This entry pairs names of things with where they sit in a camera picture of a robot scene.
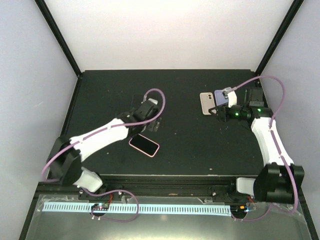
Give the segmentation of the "lavender phone case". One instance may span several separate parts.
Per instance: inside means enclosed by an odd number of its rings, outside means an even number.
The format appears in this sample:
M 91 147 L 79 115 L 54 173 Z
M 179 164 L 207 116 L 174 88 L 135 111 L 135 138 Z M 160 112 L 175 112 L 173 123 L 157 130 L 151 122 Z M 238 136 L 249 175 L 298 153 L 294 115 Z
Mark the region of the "lavender phone case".
M 215 90 L 214 91 L 214 98 L 215 98 L 215 104 L 216 106 L 228 104 L 229 100 L 225 98 L 225 96 L 222 93 L 222 90 Z

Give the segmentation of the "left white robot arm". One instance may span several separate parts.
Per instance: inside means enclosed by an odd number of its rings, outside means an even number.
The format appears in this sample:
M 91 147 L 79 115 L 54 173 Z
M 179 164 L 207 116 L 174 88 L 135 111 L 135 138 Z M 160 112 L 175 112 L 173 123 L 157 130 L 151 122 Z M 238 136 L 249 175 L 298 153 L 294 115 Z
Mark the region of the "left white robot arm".
M 149 98 L 139 108 L 123 112 L 95 130 L 71 138 L 58 137 L 44 167 L 51 172 L 47 181 L 62 186 L 74 185 L 88 190 L 97 200 L 103 199 L 108 192 L 107 186 L 96 172 L 85 168 L 83 162 L 115 142 L 155 128 L 165 105 L 163 102 L 159 107 L 154 99 Z

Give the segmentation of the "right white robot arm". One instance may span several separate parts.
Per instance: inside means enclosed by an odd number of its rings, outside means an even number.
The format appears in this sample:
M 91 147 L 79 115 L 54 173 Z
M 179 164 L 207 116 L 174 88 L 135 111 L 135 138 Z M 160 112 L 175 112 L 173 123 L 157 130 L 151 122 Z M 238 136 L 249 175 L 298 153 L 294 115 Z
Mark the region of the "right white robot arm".
M 244 103 L 237 103 L 237 95 L 230 87 L 215 90 L 215 107 L 209 114 L 222 122 L 245 121 L 253 132 L 261 151 L 264 167 L 256 178 L 239 177 L 228 187 L 228 198 L 240 201 L 245 195 L 259 202 L 294 204 L 298 201 L 305 171 L 295 165 L 287 154 L 277 131 L 273 111 L 265 107 L 263 90 L 249 87 L 245 90 Z

